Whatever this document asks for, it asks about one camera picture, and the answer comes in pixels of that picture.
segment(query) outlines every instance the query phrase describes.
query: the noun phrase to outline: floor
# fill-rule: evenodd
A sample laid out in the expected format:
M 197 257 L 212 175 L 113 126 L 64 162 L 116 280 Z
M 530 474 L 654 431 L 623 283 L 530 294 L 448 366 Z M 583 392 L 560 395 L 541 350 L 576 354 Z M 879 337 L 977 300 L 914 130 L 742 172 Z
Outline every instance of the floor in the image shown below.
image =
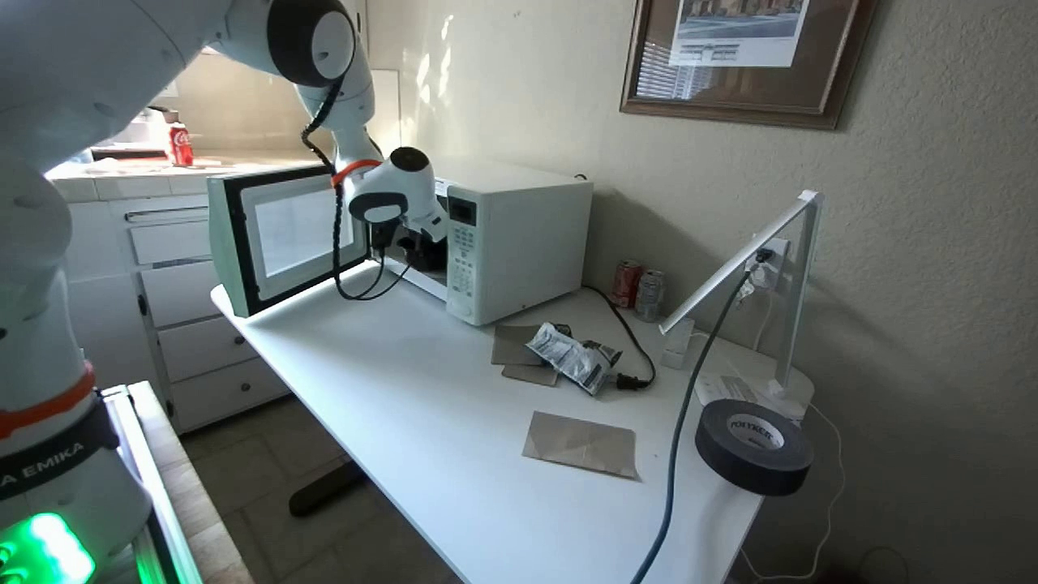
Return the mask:
M 309 521 L 289 512 L 289 498 L 342 462 L 294 400 L 180 443 L 257 584 L 458 581 L 377 487 Z

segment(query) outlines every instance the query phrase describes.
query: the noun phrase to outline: microwave window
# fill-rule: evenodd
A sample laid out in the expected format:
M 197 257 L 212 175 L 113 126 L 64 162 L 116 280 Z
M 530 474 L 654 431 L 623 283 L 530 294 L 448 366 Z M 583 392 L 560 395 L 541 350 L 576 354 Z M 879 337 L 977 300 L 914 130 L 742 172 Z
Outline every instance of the microwave window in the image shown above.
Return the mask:
M 257 233 L 264 275 L 275 280 L 289 271 L 330 254 L 334 198 L 329 190 L 257 206 Z M 342 225 L 342 246 L 355 243 L 351 221 Z

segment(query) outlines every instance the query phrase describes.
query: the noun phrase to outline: picture frame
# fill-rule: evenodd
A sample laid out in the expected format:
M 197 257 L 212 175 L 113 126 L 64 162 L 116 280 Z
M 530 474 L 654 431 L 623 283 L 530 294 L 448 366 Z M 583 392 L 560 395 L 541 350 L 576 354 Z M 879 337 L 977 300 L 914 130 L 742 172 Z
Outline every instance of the picture frame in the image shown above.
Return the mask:
M 691 34 L 691 24 L 701 26 L 712 17 L 698 13 L 704 13 L 704 8 L 717 11 L 734 3 L 762 8 L 770 0 L 640 0 L 621 111 L 838 130 L 864 52 L 874 0 L 789 0 L 786 8 L 802 8 L 797 13 L 791 11 L 797 34 L 791 36 L 786 29 L 786 47 L 762 47 L 756 55 L 746 38 L 717 44 L 701 36 L 704 44 L 694 47 L 698 36 Z

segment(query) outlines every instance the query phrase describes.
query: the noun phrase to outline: framed picture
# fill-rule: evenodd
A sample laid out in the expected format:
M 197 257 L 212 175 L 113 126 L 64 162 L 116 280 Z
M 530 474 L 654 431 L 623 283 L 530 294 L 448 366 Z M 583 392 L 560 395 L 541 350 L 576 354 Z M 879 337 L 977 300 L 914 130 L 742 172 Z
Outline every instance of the framed picture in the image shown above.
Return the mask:
M 874 0 L 640 0 L 621 111 L 832 130 Z

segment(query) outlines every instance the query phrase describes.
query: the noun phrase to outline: electrical outlet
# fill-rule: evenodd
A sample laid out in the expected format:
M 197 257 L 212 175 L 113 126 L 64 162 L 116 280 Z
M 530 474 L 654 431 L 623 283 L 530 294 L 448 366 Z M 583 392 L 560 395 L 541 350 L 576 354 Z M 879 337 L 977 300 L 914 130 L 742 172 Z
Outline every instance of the electrical outlet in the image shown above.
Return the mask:
M 760 249 L 770 249 L 773 259 L 764 259 L 764 263 L 746 259 L 746 271 L 752 271 L 749 283 L 756 290 L 770 290 L 770 294 L 783 296 L 789 290 L 786 286 L 789 283 L 789 242 L 786 237 L 773 237 Z

